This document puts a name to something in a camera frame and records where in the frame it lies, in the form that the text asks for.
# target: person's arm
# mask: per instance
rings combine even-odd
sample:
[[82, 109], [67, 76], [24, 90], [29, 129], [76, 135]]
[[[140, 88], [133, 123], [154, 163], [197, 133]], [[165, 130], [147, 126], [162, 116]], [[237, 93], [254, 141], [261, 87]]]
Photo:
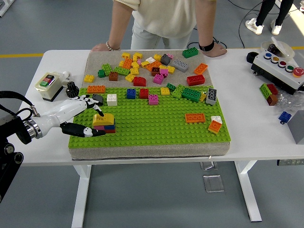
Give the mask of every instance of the person's arm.
[[[116, 50], [124, 38], [133, 9], [118, 1], [113, 1], [112, 25], [109, 37], [109, 46]], [[91, 51], [109, 51], [105, 43], [97, 44]]]
[[[199, 45], [205, 47], [213, 42], [213, 27], [217, 1], [195, 0], [195, 15], [199, 33]], [[217, 57], [227, 53], [220, 44], [215, 43], [211, 51], [202, 51], [208, 57]]]

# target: table leg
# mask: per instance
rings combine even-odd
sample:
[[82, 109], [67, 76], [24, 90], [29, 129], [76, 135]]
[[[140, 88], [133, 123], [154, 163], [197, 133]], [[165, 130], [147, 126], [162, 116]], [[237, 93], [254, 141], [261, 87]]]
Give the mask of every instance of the table leg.
[[91, 165], [74, 165], [79, 178], [78, 192], [76, 197], [72, 228], [82, 228], [85, 210], [86, 210], [86, 197], [89, 189]]
[[241, 183], [247, 210], [252, 222], [262, 221], [257, 207], [257, 201], [252, 190], [252, 186], [247, 172], [252, 168], [256, 161], [235, 161], [239, 182]]

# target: yellow lego brick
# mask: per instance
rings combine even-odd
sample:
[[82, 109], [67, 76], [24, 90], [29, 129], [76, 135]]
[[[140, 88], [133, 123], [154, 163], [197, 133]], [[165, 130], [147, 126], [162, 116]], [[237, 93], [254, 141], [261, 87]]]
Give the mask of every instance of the yellow lego brick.
[[129, 74], [128, 76], [125, 77], [125, 80], [127, 80], [128, 82], [133, 82], [135, 76], [132, 74]]
[[173, 74], [174, 73], [175, 67], [173, 67], [173, 66], [167, 66], [167, 68], [168, 68], [169, 74]]
[[84, 78], [84, 82], [88, 82], [88, 83], [92, 83], [94, 82], [94, 75], [86, 75], [85, 78]]
[[99, 114], [93, 116], [93, 126], [108, 126], [114, 125], [114, 115], [110, 113], [104, 113], [104, 117]]
[[206, 94], [204, 92], [201, 92], [201, 96], [200, 96], [200, 99], [199, 99], [199, 102], [203, 102], [206, 98]]
[[142, 62], [142, 68], [146, 68], [146, 66], [150, 64], [148, 61], [144, 61]]
[[158, 54], [155, 54], [154, 55], [154, 57], [153, 57], [155, 60], [157, 60], [157, 61], [161, 61], [161, 58], [162, 58], [162, 56], [161, 55], [158, 55]]
[[161, 88], [161, 95], [170, 95], [170, 90], [168, 87]]
[[127, 59], [127, 58], [130, 58], [130, 53], [126, 53], [126, 52], [123, 52], [123, 54], [122, 54], [122, 58], [125, 58], [125, 59]]
[[132, 75], [135, 75], [135, 76], [139, 75], [139, 71], [138, 71], [137, 68], [131, 68], [131, 69], [130, 69], [130, 73], [131, 73]]
[[123, 61], [123, 60], [119, 62], [119, 66], [120, 66], [120, 67], [123, 67], [123, 66], [124, 66], [124, 61]]
[[143, 55], [141, 53], [135, 52], [133, 56], [137, 56], [138, 58], [142, 58]]
[[137, 62], [132, 62], [132, 63], [131, 63], [131, 66], [132, 66], [133, 68], [139, 69], [139, 65], [138, 65]]

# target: control box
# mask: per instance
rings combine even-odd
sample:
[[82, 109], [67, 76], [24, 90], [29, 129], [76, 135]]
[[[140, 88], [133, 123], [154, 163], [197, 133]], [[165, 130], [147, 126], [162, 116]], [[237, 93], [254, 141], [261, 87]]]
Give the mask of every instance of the control box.
[[254, 58], [251, 69], [255, 75], [263, 76], [291, 95], [304, 88], [304, 76], [297, 74], [298, 70], [304, 70], [299, 68], [293, 58], [280, 60], [280, 57], [266, 50]]

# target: white table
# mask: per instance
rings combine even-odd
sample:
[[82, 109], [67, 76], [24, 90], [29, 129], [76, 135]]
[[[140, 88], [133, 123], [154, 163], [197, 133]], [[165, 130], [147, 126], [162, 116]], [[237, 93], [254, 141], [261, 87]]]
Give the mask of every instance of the white table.
[[[256, 77], [246, 62], [247, 53], [257, 49], [229, 49], [224, 56], [206, 57], [214, 88], [231, 137], [230, 149], [224, 156], [195, 158], [127, 159], [105, 161], [72, 161], [68, 151], [69, 136], [60, 128], [53, 128], [47, 137], [33, 139], [23, 145], [15, 135], [8, 138], [16, 151], [24, 154], [23, 166], [73, 165], [80, 176], [72, 227], [82, 227], [91, 165], [167, 163], [167, 162], [218, 162], [234, 161], [251, 221], [261, 221], [257, 202], [247, 172], [257, 160], [302, 159], [304, 146], [296, 145], [287, 124], [281, 125], [278, 117], [282, 110], [268, 106], [259, 87], [267, 82]], [[46, 72], [69, 71], [78, 87], [81, 86], [88, 50], [51, 50], [44, 54], [26, 93], [39, 112], [46, 111], [66, 100], [64, 90], [54, 102], [46, 102], [34, 84]]]

